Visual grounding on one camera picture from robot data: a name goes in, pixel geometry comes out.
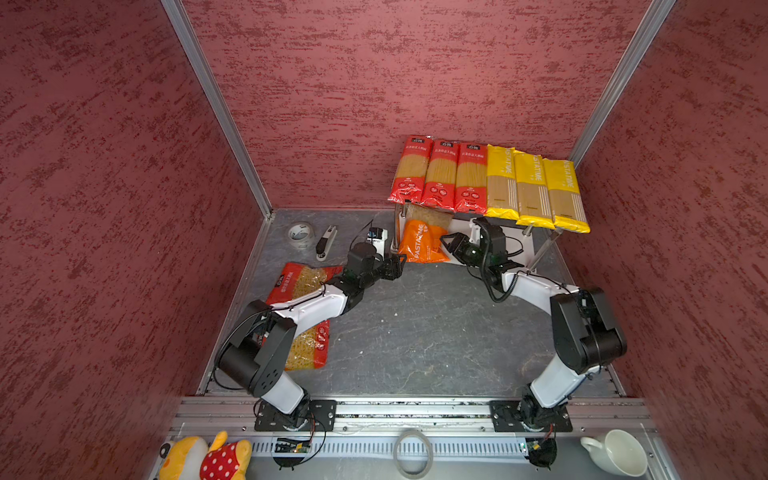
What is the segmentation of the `orange macaroni bag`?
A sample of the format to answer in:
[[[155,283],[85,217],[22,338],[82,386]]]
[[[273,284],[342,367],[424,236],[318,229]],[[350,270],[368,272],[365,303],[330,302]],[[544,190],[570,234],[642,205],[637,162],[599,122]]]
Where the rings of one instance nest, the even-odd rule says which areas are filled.
[[[441,237],[448,234],[453,215],[419,205],[407,204],[405,226],[398,253],[411,263],[431,264],[449,261]]]

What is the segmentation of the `yellow spaghetti bag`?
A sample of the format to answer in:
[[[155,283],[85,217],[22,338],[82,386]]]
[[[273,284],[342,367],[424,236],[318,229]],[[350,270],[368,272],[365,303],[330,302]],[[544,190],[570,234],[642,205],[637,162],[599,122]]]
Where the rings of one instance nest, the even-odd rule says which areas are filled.
[[[543,166],[554,226],[576,233],[590,233],[574,163],[544,159]]]
[[[517,223],[554,229],[542,157],[515,150],[514,162],[519,214]]]

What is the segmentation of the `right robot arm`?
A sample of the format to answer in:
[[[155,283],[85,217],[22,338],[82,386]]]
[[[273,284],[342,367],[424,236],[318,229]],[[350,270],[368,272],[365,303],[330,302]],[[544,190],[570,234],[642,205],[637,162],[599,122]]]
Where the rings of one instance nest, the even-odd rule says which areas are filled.
[[[477,271],[493,302],[514,296],[550,316],[555,356],[518,402],[492,408],[515,431],[541,432],[566,422],[572,394],[587,377],[624,356],[628,343],[603,290],[533,272],[514,260],[524,249],[508,251],[507,240],[501,226],[480,217],[470,221],[469,234],[446,234],[441,244],[460,264]]]

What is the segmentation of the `red fusilli bag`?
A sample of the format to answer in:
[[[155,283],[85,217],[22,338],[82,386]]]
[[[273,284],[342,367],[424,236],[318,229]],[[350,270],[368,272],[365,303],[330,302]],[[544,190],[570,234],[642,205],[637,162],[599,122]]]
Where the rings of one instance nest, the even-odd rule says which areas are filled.
[[[274,305],[312,294],[342,270],[342,266],[312,268],[299,263],[287,263],[266,303]]]
[[[292,343],[285,370],[317,370],[323,368],[328,359],[330,346],[330,322],[328,320],[310,328]]]

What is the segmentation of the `red spaghetti bag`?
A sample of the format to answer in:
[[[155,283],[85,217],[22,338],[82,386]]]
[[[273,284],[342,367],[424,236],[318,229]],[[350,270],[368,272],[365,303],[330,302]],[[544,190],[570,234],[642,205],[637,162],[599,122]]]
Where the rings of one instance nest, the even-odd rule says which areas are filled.
[[[432,148],[420,203],[454,211],[459,143],[437,140]]]
[[[484,215],[487,211],[487,146],[460,144],[454,209],[459,213]]]
[[[409,136],[406,140],[388,197],[397,204],[419,203],[434,140],[427,136]]]

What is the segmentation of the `yellow spaghetti bag crosswise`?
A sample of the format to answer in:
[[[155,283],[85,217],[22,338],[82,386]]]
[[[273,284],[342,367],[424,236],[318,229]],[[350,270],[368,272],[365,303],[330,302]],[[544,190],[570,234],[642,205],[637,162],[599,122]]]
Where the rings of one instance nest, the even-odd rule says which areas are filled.
[[[517,221],[519,205],[515,174],[515,150],[487,146],[487,215]]]

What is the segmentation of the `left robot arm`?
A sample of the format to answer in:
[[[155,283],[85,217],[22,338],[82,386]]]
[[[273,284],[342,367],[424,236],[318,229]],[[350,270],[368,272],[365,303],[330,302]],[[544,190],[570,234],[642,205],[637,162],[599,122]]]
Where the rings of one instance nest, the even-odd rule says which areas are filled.
[[[343,270],[315,291],[288,302],[251,302],[238,325],[219,347],[214,368],[298,430],[311,419],[309,393],[285,372],[296,337],[320,323],[342,316],[379,280],[396,280],[404,270],[404,254],[377,253],[367,242],[348,252]]]

